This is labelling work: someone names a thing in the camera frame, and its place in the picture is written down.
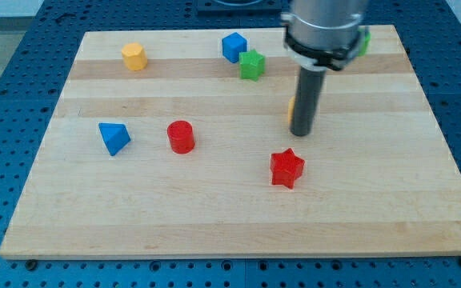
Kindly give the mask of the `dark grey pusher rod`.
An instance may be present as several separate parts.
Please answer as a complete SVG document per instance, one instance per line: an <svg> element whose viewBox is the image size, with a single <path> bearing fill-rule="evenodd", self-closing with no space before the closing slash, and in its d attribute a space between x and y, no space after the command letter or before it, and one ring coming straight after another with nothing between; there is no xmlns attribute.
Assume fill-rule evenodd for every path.
<svg viewBox="0 0 461 288"><path fill-rule="evenodd" d="M325 75L325 70L300 68L290 116L290 132L293 135L303 137L311 132Z"/></svg>

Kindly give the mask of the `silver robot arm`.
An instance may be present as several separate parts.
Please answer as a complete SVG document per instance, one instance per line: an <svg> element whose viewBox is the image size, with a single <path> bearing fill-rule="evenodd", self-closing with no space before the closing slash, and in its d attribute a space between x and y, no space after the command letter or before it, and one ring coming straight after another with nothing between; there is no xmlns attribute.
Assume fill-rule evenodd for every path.
<svg viewBox="0 0 461 288"><path fill-rule="evenodd" d="M311 132L326 72L343 70L359 56L368 35L361 27L367 5L367 0L295 0L281 13L283 46L299 64L289 117L293 135Z"/></svg>

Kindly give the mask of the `green block behind arm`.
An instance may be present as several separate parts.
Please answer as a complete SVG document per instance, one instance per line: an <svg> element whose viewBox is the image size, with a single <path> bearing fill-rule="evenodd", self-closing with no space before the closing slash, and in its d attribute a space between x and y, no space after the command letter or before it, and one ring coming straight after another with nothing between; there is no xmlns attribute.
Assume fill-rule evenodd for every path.
<svg viewBox="0 0 461 288"><path fill-rule="evenodd" d="M367 49L369 46L369 42L371 40L371 32L370 32L370 27L369 26L364 26L359 29L359 31L362 33L363 40L362 40L362 45L359 49L358 56L362 57L367 53Z"/></svg>

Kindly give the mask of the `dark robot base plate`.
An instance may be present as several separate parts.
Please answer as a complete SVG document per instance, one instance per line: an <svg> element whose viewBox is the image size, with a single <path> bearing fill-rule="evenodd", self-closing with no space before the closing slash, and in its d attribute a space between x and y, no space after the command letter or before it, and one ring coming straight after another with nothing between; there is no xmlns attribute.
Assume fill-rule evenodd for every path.
<svg viewBox="0 0 461 288"><path fill-rule="evenodd" d="M195 0L198 14L265 14L283 9L282 0Z"/></svg>

